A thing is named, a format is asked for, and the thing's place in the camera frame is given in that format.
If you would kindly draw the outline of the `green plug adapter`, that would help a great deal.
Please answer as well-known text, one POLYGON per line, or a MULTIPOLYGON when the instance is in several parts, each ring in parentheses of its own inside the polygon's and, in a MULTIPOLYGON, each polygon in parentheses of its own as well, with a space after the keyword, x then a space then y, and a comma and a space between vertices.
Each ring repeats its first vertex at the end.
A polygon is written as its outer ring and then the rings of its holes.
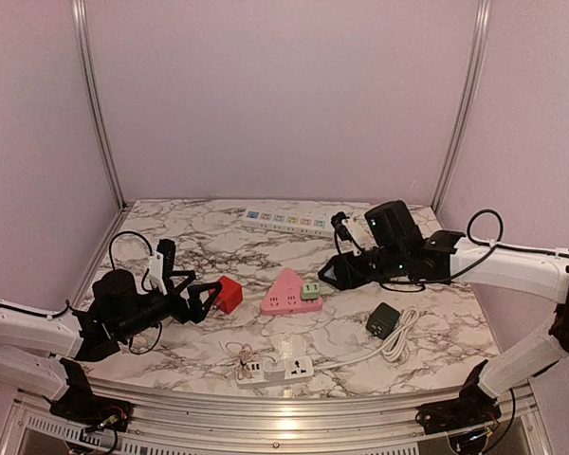
POLYGON ((303 301, 317 300, 321 296, 321 286, 318 282, 305 282, 302 285, 301 299, 303 301))

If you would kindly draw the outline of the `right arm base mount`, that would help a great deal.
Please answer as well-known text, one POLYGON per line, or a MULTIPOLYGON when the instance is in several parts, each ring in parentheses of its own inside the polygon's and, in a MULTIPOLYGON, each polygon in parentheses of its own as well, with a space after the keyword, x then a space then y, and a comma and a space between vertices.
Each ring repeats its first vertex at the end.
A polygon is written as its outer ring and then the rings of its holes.
POLYGON ((456 398, 419 406, 415 422, 426 435, 446 432, 454 454, 479 454, 499 426, 501 416, 496 402, 479 405, 456 398))

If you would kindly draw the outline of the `white charger plug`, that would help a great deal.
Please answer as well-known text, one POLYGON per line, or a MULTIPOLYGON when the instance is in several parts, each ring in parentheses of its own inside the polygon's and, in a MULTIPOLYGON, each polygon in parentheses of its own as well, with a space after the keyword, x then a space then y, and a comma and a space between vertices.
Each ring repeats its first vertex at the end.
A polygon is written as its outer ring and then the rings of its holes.
POLYGON ((263 363, 264 371, 268 374, 280 374, 286 370, 286 362, 284 359, 272 360, 266 359, 263 363))

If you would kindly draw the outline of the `dark green charger plug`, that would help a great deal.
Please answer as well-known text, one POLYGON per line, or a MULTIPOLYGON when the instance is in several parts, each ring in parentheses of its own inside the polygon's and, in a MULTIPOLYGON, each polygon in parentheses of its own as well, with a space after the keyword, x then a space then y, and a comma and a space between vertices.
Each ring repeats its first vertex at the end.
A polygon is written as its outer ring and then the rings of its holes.
POLYGON ((395 329, 400 313, 392 306, 381 302, 368 317, 365 328, 373 336, 385 340, 395 329))

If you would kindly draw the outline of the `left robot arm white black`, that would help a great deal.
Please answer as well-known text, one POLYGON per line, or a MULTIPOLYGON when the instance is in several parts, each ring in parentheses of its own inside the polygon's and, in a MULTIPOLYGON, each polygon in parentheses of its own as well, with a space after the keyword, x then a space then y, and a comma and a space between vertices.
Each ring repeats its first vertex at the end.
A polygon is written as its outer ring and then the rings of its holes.
POLYGON ((179 285, 140 294, 131 272, 110 271, 94 283, 94 300, 85 311, 42 315, 0 301, 0 382, 41 395, 82 422, 94 421, 101 401, 82 364, 118 353, 164 319, 202 321, 222 290, 220 282, 195 283, 192 271, 177 275, 179 285))

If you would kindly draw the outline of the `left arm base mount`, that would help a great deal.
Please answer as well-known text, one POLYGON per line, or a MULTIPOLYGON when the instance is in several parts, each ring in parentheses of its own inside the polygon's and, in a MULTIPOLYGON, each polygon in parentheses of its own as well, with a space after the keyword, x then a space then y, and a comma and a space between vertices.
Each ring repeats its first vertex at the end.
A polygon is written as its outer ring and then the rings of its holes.
POLYGON ((49 400, 50 413, 83 425, 78 437, 87 443, 93 436, 107 437, 106 454, 119 448, 120 436, 126 431, 133 405, 124 400, 93 395, 49 400))

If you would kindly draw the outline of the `pink triangular power socket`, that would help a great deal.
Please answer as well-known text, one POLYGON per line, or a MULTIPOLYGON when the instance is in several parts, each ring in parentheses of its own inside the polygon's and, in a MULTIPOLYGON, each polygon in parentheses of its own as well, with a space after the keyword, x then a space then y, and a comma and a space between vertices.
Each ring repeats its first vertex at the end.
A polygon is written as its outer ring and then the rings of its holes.
POLYGON ((320 312, 323 308, 323 298, 303 301, 301 299, 302 285, 305 281, 290 268, 285 268, 268 290, 260 304, 262 316, 282 316, 320 312))

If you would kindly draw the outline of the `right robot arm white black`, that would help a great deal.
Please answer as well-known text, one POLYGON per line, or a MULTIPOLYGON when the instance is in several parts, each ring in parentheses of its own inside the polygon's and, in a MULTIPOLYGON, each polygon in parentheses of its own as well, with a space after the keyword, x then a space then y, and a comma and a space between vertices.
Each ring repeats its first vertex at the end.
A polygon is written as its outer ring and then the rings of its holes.
POLYGON ((569 356, 569 249, 507 245, 501 236, 478 240, 469 231, 438 230, 425 238, 400 200, 368 210, 365 220, 376 242, 371 248, 357 241, 344 213, 332 217, 335 243, 349 242, 353 250, 339 252, 326 263, 318 273, 322 282, 340 291, 370 282, 462 282, 515 290, 556 305, 552 321, 472 370, 450 406, 457 423, 473 423, 488 402, 569 356))

